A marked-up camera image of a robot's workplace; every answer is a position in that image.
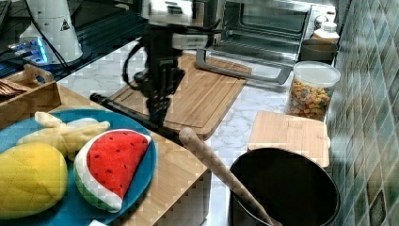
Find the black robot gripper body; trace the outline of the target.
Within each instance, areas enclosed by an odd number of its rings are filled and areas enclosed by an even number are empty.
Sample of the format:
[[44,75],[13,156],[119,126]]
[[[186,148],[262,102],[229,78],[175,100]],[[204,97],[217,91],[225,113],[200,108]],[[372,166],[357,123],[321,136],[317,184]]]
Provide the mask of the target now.
[[147,54],[146,71],[139,81],[148,106],[167,105],[168,96],[175,92],[184,76],[178,63],[183,50],[203,48],[208,36],[207,31],[197,27],[154,24],[145,27],[142,44]]

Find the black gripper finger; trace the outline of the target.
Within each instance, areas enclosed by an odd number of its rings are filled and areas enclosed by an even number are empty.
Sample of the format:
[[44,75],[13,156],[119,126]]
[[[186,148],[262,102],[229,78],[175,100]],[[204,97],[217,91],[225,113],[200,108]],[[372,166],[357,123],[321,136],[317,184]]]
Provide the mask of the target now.
[[170,107],[170,99],[168,97],[150,97],[146,101],[150,114],[150,121],[158,126],[163,126],[165,117]]

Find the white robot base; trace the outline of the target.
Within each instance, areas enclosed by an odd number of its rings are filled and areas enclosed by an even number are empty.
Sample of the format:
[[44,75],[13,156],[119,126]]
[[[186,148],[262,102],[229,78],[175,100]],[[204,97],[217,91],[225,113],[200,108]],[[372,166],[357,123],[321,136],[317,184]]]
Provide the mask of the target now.
[[30,25],[8,49],[36,66],[72,67],[86,56],[72,25],[68,0],[22,0]]

